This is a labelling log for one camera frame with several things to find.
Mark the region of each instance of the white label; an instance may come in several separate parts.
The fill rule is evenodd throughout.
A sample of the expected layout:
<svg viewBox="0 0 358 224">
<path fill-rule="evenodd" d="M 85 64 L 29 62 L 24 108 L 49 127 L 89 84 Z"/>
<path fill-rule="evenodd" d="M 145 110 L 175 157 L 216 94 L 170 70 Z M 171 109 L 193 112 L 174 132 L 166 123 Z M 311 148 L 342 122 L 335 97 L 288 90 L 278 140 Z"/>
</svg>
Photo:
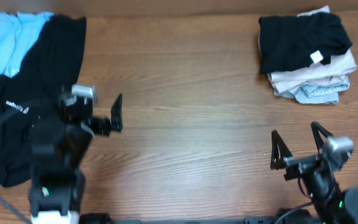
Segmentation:
<svg viewBox="0 0 358 224">
<path fill-rule="evenodd" d="M 17 109 L 18 111 L 23 112 L 24 114 L 26 114 L 27 112 L 29 112 L 29 109 L 30 109 L 30 108 L 26 108 L 26 109 L 23 110 L 23 107 L 22 107 L 21 105 L 16 105 L 15 103 L 10 102 L 10 101 L 8 101 L 8 100 L 7 100 L 5 103 L 6 103 L 8 106 L 11 106 L 11 107 Z"/>
<path fill-rule="evenodd" d="M 310 57 L 314 63 L 320 62 L 323 59 L 323 56 L 321 55 L 319 50 L 317 50 L 315 53 L 312 53 Z"/>
</svg>

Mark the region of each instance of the folded black shirt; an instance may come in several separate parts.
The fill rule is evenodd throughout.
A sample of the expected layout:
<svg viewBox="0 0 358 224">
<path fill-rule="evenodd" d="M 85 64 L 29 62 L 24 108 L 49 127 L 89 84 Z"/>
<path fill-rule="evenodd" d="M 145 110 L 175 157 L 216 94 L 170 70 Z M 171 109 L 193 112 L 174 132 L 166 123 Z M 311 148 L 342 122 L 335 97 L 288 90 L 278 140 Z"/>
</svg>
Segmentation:
<svg viewBox="0 0 358 224">
<path fill-rule="evenodd" d="M 12 78 L 0 75 L 0 115 L 12 108 L 19 112 L 0 127 L 2 186 L 10 187 L 30 179 L 27 130 L 34 119 L 51 112 L 37 106 L 25 108 L 24 103 L 37 99 L 57 101 L 63 86 L 68 88 L 76 83 L 84 54 L 85 32 L 85 18 L 51 17 L 23 58 L 20 72 Z"/>
<path fill-rule="evenodd" d="M 352 46 L 341 19 L 334 14 L 261 17 L 259 24 L 260 74 L 309 67 L 313 63 L 310 55 L 317 50 L 323 56 L 320 62 L 326 65 L 332 55 L 342 55 Z"/>
</svg>

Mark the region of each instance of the printed logo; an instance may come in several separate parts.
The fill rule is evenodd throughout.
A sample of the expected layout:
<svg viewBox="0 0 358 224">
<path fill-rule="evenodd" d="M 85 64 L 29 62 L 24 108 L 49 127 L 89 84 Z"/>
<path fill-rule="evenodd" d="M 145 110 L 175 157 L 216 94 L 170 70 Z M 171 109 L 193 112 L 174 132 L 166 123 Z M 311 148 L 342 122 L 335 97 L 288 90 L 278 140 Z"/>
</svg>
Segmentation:
<svg viewBox="0 0 358 224">
<path fill-rule="evenodd" d="M 30 108 L 26 108 L 26 109 L 23 110 L 23 107 L 22 107 L 21 105 L 16 105 L 15 103 L 10 102 L 10 101 L 8 101 L 8 100 L 7 100 L 5 103 L 6 103 L 8 106 L 11 106 L 11 107 L 13 107 L 13 108 L 19 110 L 20 112 L 23 112 L 24 114 L 28 113 L 28 112 L 29 112 L 29 109 L 30 109 Z"/>
</svg>

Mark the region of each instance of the wooden table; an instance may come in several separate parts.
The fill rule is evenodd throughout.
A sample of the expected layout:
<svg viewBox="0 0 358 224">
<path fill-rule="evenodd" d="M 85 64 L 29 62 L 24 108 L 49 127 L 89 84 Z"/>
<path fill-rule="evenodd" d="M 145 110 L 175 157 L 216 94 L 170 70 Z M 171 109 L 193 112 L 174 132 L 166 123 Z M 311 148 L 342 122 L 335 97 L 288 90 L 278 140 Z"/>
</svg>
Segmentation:
<svg viewBox="0 0 358 224">
<path fill-rule="evenodd" d="M 358 12 L 339 13 L 358 64 Z M 123 94 L 124 130 L 97 137 L 81 165 L 82 213 L 116 219 L 187 220 L 274 215 L 308 201 L 284 171 L 270 170 L 270 132 L 295 157 L 316 153 L 319 121 L 356 150 L 335 173 L 358 186 L 358 69 L 337 105 L 273 96 L 259 75 L 259 15 L 90 18 L 78 83 L 96 85 L 95 113 Z M 30 182 L 0 193 L 29 215 Z M 0 205 L 0 223 L 19 223 Z"/>
</svg>

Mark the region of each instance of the light blue folded shirt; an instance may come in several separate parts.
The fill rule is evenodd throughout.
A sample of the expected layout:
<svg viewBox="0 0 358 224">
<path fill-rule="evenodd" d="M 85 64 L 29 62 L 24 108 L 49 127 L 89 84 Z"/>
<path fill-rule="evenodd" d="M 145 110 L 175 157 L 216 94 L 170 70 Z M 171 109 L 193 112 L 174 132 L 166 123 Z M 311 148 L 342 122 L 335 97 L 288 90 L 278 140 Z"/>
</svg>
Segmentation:
<svg viewBox="0 0 358 224">
<path fill-rule="evenodd" d="M 17 17 L 0 12 L 0 75 L 13 77 L 19 72 L 24 56 L 52 16 L 51 12 L 37 15 L 18 12 Z"/>
<path fill-rule="evenodd" d="M 338 92 L 347 90 L 350 85 L 351 83 L 349 81 L 349 77 L 345 75 L 345 79 L 341 83 L 329 86 L 316 86 L 314 83 L 304 82 L 301 85 L 298 85 L 293 89 L 283 93 L 278 93 L 278 91 L 274 89 L 274 95 L 286 98 L 294 98 L 299 103 L 305 104 L 336 104 L 339 102 Z"/>
</svg>

